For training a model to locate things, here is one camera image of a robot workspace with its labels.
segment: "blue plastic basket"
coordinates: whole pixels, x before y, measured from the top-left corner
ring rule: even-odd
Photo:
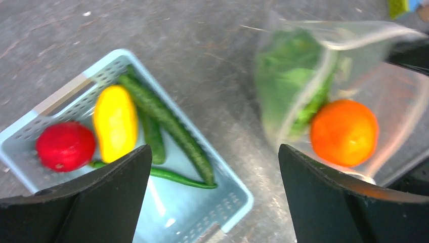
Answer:
[[[34,150],[40,133],[49,125],[78,120],[92,128],[91,115],[99,93],[134,66],[141,80],[176,114],[209,156],[216,183],[214,190],[184,186],[150,177],[134,235],[134,243],[195,242],[202,236],[222,236],[247,214],[253,196],[200,131],[179,109],[166,91],[128,50],[109,53],[67,83],[33,110],[0,133],[0,159],[33,193],[93,170],[85,166],[69,173],[55,173],[44,168]],[[167,160],[162,167],[199,180],[198,173],[171,136],[162,131]],[[144,144],[140,128],[136,146]]]

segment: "plastic bag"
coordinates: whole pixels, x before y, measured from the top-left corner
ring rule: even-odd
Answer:
[[[374,183],[426,110],[429,78],[384,63],[393,44],[427,38],[390,22],[287,21],[271,12],[255,57],[261,122],[274,149],[289,144],[335,169]],[[377,148],[364,163],[345,168],[312,150],[309,123],[327,102],[346,98],[377,117]]]

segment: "stained gray surface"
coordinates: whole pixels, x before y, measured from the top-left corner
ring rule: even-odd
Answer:
[[[128,48],[255,195],[253,211],[222,242],[294,242],[277,156],[255,115],[259,32],[242,27],[261,28],[269,9],[290,20],[388,20],[385,0],[0,0],[0,131],[108,52]],[[402,22],[426,27],[416,15]],[[0,197],[28,193],[0,169]]]

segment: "yellow vegetable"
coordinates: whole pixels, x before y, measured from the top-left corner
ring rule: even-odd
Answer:
[[[120,85],[105,88],[93,115],[101,158],[111,163],[131,152],[137,142],[137,110],[128,91]]]

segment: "orange fruit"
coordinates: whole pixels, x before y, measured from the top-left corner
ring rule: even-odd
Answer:
[[[368,107],[353,100],[337,100],[314,116],[310,140],[314,152],[333,164],[353,167],[375,150],[378,122]]]

